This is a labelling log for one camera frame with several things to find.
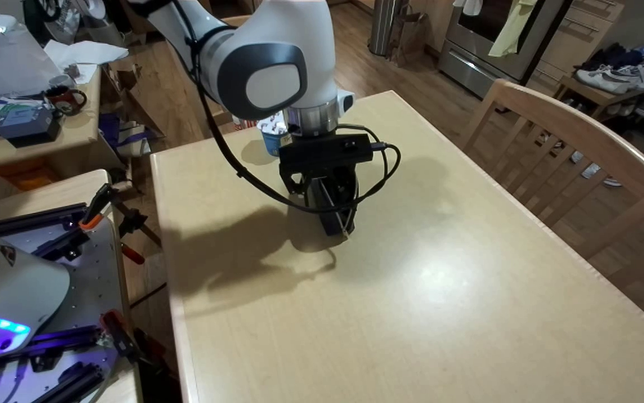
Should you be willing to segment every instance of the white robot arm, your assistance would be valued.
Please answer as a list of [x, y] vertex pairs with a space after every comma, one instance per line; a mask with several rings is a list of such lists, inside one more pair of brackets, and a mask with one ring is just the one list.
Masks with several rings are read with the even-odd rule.
[[334, 80], [327, 0], [266, 0], [240, 28], [229, 28], [196, 0], [131, 3], [234, 115], [258, 121], [285, 109], [300, 134], [322, 136], [352, 108], [352, 93]]

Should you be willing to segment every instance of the wooden floor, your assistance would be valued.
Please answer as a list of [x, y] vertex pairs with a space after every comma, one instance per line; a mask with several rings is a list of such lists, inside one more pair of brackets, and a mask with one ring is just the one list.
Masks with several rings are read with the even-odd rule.
[[[479, 105], [479, 99], [475, 99], [470, 91], [466, 91], [462, 86], [438, 74], [430, 56], [422, 56], [405, 66], [398, 66], [387, 58], [371, 56], [367, 52], [371, 15], [353, 3], [335, 3], [330, 9], [337, 42], [337, 82], [355, 91], [355, 95], [395, 89], [432, 125], [437, 125], [444, 136], [457, 140], [462, 125], [470, 121], [470, 114]], [[165, 56], [165, 52], [171, 52], [165, 42], [157, 42], [138, 52], [143, 77], [142, 85], [137, 86], [137, 93], [143, 108], [153, 109], [161, 131], [168, 136], [165, 144], [171, 148], [199, 140], [206, 136], [206, 130], [202, 105], [188, 77], [183, 76], [181, 65], [174, 58]], [[644, 136], [638, 136], [638, 148], [644, 149]], [[598, 211], [579, 213], [574, 219], [566, 222], [560, 230], [569, 233], [569, 227], [574, 225], [593, 227], [593, 219], [589, 217], [610, 215], [612, 207], [621, 204], [621, 196], [617, 195], [620, 192], [603, 189], [602, 195], [598, 195], [598, 199], [593, 199], [600, 202], [602, 213]], [[145, 195], [138, 196], [134, 204], [148, 215], [153, 215], [153, 225], [157, 225], [153, 189], [148, 188]], [[127, 278], [129, 278], [127, 289], [131, 299], [137, 299], [165, 281], [165, 268], [161, 263], [161, 250], [154, 249], [145, 237], [134, 237], [131, 243], [149, 254], [149, 262], [145, 265], [127, 263]], [[602, 254], [602, 259], [595, 263], [600, 265], [600, 271], [612, 273], [620, 263], [631, 259], [642, 249], [644, 249], [644, 233], [633, 239], [625, 239], [620, 249]], [[638, 299], [638, 305], [644, 307], [644, 286], [636, 286], [633, 298]], [[143, 305], [134, 307], [131, 312], [143, 329], [148, 329], [172, 352], [165, 289], [161, 292], [154, 292]]]

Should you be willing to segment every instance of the cabinet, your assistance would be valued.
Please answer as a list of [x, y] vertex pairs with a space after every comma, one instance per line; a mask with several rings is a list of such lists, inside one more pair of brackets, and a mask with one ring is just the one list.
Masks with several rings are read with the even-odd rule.
[[533, 71], [528, 86], [555, 93], [560, 80], [573, 76], [574, 65], [581, 65], [593, 56], [621, 9], [625, 3], [617, 0], [573, 0]]

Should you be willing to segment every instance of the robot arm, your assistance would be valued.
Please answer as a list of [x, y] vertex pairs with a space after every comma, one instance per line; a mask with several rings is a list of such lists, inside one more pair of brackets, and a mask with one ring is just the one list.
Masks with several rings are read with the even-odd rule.
[[229, 28], [196, 0], [137, 3], [202, 86], [231, 114], [260, 121], [279, 109], [305, 136], [335, 130], [352, 93], [335, 80], [327, 0], [266, 0], [240, 28]]

